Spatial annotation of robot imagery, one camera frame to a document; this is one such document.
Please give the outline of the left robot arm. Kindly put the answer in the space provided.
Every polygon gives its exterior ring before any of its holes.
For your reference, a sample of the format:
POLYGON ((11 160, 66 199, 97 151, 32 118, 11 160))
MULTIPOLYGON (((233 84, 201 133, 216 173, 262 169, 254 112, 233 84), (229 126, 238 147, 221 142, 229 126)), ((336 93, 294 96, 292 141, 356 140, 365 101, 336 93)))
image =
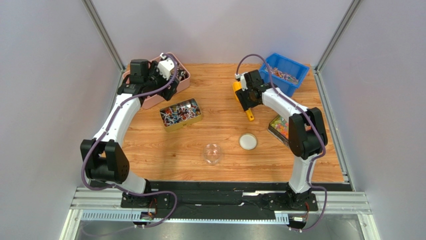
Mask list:
POLYGON ((171 54, 164 54, 159 60, 134 59, 129 70, 106 122, 93 138, 80 144, 81 180, 92 191, 117 188, 125 202, 144 208, 154 202, 151 184, 130 170, 122 145, 133 117, 148 97, 158 95, 168 101, 177 92, 179 64, 171 54))

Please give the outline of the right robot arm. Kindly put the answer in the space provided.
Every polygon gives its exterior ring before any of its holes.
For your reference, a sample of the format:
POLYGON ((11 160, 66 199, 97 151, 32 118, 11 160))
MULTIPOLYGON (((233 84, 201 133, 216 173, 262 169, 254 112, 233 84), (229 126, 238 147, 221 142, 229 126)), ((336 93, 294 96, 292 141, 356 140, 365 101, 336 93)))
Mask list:
POLYGON ((234 93, 244 111, 264 105, 288 123, 287 141, 294 163, 284 203, 291 209, 304 206, 312 193, 316 160, 325 154, 328 143, 321 110, 307 108, 292 100, 272 82, 266 83, 258 70, 237 73, 234 77, 241 85, 234 93))

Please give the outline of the gold tin of lollipops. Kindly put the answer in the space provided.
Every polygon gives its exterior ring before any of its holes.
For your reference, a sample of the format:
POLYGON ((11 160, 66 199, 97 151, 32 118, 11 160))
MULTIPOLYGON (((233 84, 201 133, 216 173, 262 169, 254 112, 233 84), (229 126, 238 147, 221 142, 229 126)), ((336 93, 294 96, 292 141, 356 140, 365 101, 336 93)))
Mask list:
POLYGON ((204 115, 194 98, 172 104, 159 110, 159 114, 168 133, 200 122, 204 115))

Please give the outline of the yellow plastic scoop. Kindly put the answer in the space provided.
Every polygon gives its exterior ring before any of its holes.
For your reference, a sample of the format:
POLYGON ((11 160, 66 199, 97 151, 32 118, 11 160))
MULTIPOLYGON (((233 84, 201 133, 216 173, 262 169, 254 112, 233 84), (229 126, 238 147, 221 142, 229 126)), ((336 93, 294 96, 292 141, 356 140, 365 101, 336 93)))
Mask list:
MULTIPOLYGON (((241 96, 238 94, 239 90, 242 90, 241 82, 240 81, 233 82, 232 83, 232 90, 234 92, 235 99, 240 103, 241 106, 243 106, 241 96)), ((246 114, 246 116, 247 116, 247 118, 250 122, 255 120, 255 117, 254 117, 252 110, 250 108, 248 108, 247 110, 244 110, 244 112, 245 112, 245 114, 246 114)))

